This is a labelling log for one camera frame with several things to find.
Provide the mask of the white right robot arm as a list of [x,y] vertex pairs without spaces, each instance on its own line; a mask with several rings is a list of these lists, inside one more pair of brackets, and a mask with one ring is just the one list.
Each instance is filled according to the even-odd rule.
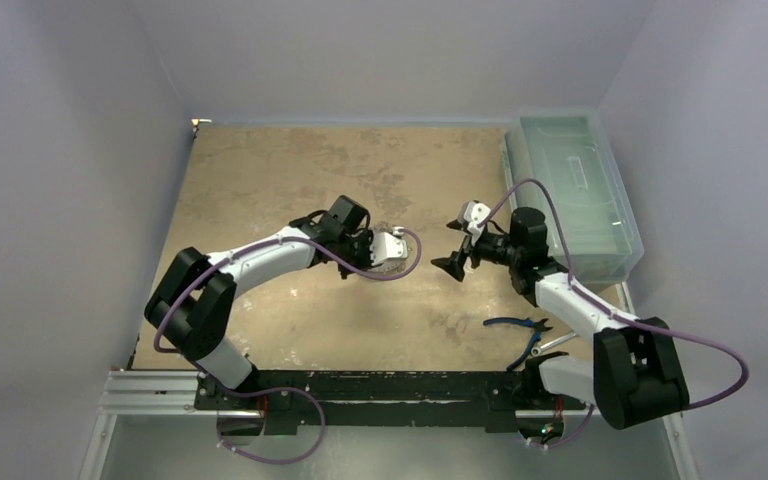
[[620,311],[595,297],[548,252],[545,215],[520,207],[505,233],[482,227],[487,205],[468,202],[450,229],[464,233],[460,247],[433,265],[457,281],[465,268],[483,262],[508,270],[515,292],[532,306],[566,323],[589,342],[589,361],[564,352],[523,362],[519,396],[544,407],[559,395],[596,407],[606,422],[622,430],[678,413],[690,395],[678,354],[665,322],[657,317],[621,320]]

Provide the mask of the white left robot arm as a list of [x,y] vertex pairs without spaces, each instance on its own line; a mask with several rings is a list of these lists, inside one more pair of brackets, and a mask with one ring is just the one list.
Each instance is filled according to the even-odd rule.
[[232,408],[252,405],[257,368],[227,337],[235,299],[281,275],[337,260],[342,277],[372,267],[369,211],[345,195],[327,210],[292,220],[275,234],[225,252],[179,251],[144,309],[169,352],[211,375]]

